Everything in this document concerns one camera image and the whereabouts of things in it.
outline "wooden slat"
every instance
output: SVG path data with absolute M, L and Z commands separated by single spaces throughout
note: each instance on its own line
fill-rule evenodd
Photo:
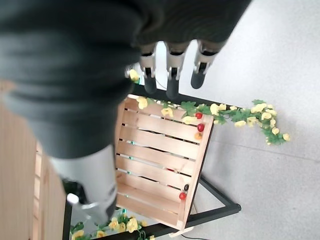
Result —
M 40 178 L 39 240 L 60 240 L 63 235 L 66 194 L 60 178 L 43 154 Z
M 125 111 L 125 102 L 123 101 L 122 103 L 119 104 L 118 106 L 118 115 L 115 123 L 115 131 L 114 131 L 114 147 L 117 149 L 118 146 L 118 140 L 119 140 L 119 134 L 120 134 L 120 129 L 122 126 L 122 118 L 124 115 Z
M 163 117 L 163 115 L 161 113 L 161 110 L 163 109 L 163 106 L 160 105 L 160 104 L 156 104 L 156 103 L 149 104 L 144 109 L 139 109 L 137 100 L 135 100 L 133 98 L 130 98 L 130 97 L 127 97 L 126 100 L 125 100 L 125 108 L 126 109 L 135 110 L 135 111 L 138 111 L 140 113 L 152 114 L 152 115 Z M 183 110 L 173 109 L 173 117 L 169 117 L 169 115 L 166 115 L 165 118 L 181 122 L 182 121 L 182 116 L 185 114 L 185 112 L 186 111 L 183 111 Z M 197 119 L 192 124 L 193 125 L 198 125 L 201 122 L 202 122 L 201 119 Z
M 191 160 L 173 156 L 170 153 L 153 150 L 147 147 L 132 145 L 124 141 L 119 141 L 116 152 L 142 160 L 148 160 L 188 175 L 192 174 L 195 165 L 195 163 Z
M 0 79 L 0 238 L 29 240 L 33 230 L 36 139 L 3 104 L 13 85 Z
M 32 240 L 39 239 L 39 220 L 34 216 L 32 221 Z
M 149 205 L 162 210 L 169 210 L 173 213 L 180 213 L 180 204 L 175 201 L 168 200 L 161 196 L 155 196 L 144 190 L 134 188 L 122 183 L 118 183 L 117 187 L 118 193 L 128 195 L 130 198 L 141 200 L 142 202 L 146 202 Z
M 40 199 L 40 179 L 38 177 L 34 178 L 34 196 Z
M 151 130 L 157 133 L 170 135 L 179 139 L 200 143 L 200 140 L 197 140 L 194 137 L 198 132 L 197 127 L 192 125 L 168 121 L 161 118 L 139 114 L 133 111 L 124 111 L 122 123 L 133 127 Z
M 190 184 L 191 181 L 191 177 L 189 176 L 174 173 L 173 171 L 154 167 L 118 155 L 116 156 L 115 166 L 116 168 L 132 172 L 138 176 L 147 177 L 180 189 L 183 189 L 186 184 Z
M 33 200 L 33 216 L 39 218 L 39 200 L 36 198 Z
M 35 155 L 35 175 L 40 178 L 41 176 L 41 155 L 36 153 Z
M 160 210 L 159 208 L 146 205 L 132 198 L 127 198 L 123 195 L 117 195 L 117 206 L 120 208 L 128 209 L 139 215 L 154 219 L 162 224 L 169 225 L 170 227 L 177 228 L 178 216 L 168 211 Z
M 187 193 L 187 197 L 185 199 L 184 219 L 183 219 L 183 226 L 182 226 L 183 228 L 187 223 L 189 210 L 192 206 L 193 195 L 195 194 L 195 191 L 196 191 L 197 180 L 201 173 L 202 162 L 205 157 L 207 145 L 209 144 L 209 137 L 210 137 L 211 129 L 213 127 L 213 121 L 214 119 L 212 116 L 208 116 L 208 115 L 203 116 L 203 122 L 205 123 L 205 128 L 204 128 L 202 139 L 200 142 L 199 151 L 197 152 L 195 166 L 194 166 L 192 177 L 191 177 L 192 178 L 191 184 L 189 185 L 189 190 Z
M 126 174 L 121 171 L 116 171 L 116 181 L 133 188 L 141 189 L 154 196 L 161 196 L 162 198 L 180 203 L 179 194 L 180 191 L 169 187 L 161 185 L 157 182 L 147 180 L 142 177 L 137 177 L 133 175 Z
M 191 159 L 196 159 L 199 146 L 186 141 L 166 137 L 161 134 L 154 134 L 126 126 L 120 130 L 121 139 L 135 141 L 141 145 L 153 147 L 166 152 L 174 153 Z

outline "black metal stand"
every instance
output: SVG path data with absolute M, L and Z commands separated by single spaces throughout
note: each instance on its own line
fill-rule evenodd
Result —
M 164 100 L 164 101 L 171 101 L 172 103 L 175 104 L 180 104 L 181 102 L 187 102 L 187 101 L 192 101 L 196 102 L 197 105 L 199 104 L 219 104 L 218 102 L 206 100 L 206 99 L 200 99 L 192 96 L 187 96 L 187 95 L 182 95 L 179 94 L 179 96 L 175 100 L 170 100 L 168 99 L 166 95 L 166 91 L 157 89 L 157 91 L 154 94 L 149 94 L 146 92 L 144 86 L 135 84 L 133 93 L 134 95 L 138 96 L 145 96 L 145 97 L 150 97 L 154 98 L 157 100 Z M 210 132 L 209 139 L 211 138 L 211 134 L 213 131 L 213 127 Z M 205 149 L 204 153 L 204 159 L 206 159 L 207 155 L 207 150 L 208 150 L 208 145 Z M 198 184 L 201 184 L 204 186 L 205 189 L 207 189 L 213 196 L 215 196 L 223 205 L 224 207 L 220 207 L 217 209 L 209 210 L 209 211 L 204 211 L 196 214 L 190 214 L 186 222 L 185 228 L 190 228 L 196 225 L 204 224 L 216 219 L 220 219 L 232 214 L 236 214 L 241 211 L 241 206 L 237 203 L 234 203 L 230 198 L 228 198 L 226 195 L 224 195 L 222 192 L 220 192 L 218 189 L 216 189 L 213 185 L 211 185 L 204 176 L 200 176 L 198 178 Z M 64 224 L 63 224 L 63 238 L 62 240 L 69 240 L 69 230 L 70 230 L 70 220 L 71 220 L 71 214 L 72 214 L 72 206 L 69 205 L 69 203 L 66 203 L 65 205 L 65 213 L 64 213 Z M 150 225 L 147 227 L 144 227 L 143 230 L 145 231 L 146 237 L 150 237 L 154 235 L 154 237 L 159 237 L 163 235 L 167 235 L 170 233 L 176 233 L 179 230 L 166 226 L 164 224 L 158 223 L 154 225 Z M 99 238 L 99 240 L 137 240 L 139 237 L 139 233 L 137 231 L 134 231 L 133 233 L 129 232 L 122 232 L 110 236 L 105 236 Z

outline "black cable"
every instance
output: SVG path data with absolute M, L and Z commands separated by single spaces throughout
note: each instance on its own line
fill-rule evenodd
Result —
M 196 240 L 210 240 L 210 239 L 207 239 L 207 238 L 201 238 L 201 237 L 188 237 L 188 236 L 185 236 L 183 234 L 181 234 L 182 237 L 186 238 L 186 239 L 196 239 Z

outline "red berry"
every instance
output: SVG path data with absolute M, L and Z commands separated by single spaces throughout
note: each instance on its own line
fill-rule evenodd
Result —
M 198 126 L 196 126 L 196 128 L 200 133 L 202 133 L 205 129 L 205 125 L 203 123 L 199 123 Z
M 202 119 L 203 114 L 202 112 L 197 112 L 195 116 L 196 116 L 196 119 Z
M 181 200 L 185 200 L 186 197 L 187 197 L 187 194 L 185 194 L 184 192 L 182 192 L 182 193 L 179 194 L 179 198 L 180 198 Z

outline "tiled floor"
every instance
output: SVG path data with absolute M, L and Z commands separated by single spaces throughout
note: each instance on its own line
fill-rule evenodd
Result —
M 292 141 L 267 146 L 259 128 L 216 126 L 203 174 L 242 211 L 197 226 L 186 236 L 320 239 L 319 8 L 318 0 L 253 1 L 198 90 L 190 86 L 195 42 L 189 47 L 181 93 L 241 107 L 263 99 L 276 107 L 278 126 Z M 162 54 L 158 72 L 165 67 Z M 198 211 L 219 207 L 201 188 L 195 206 Z

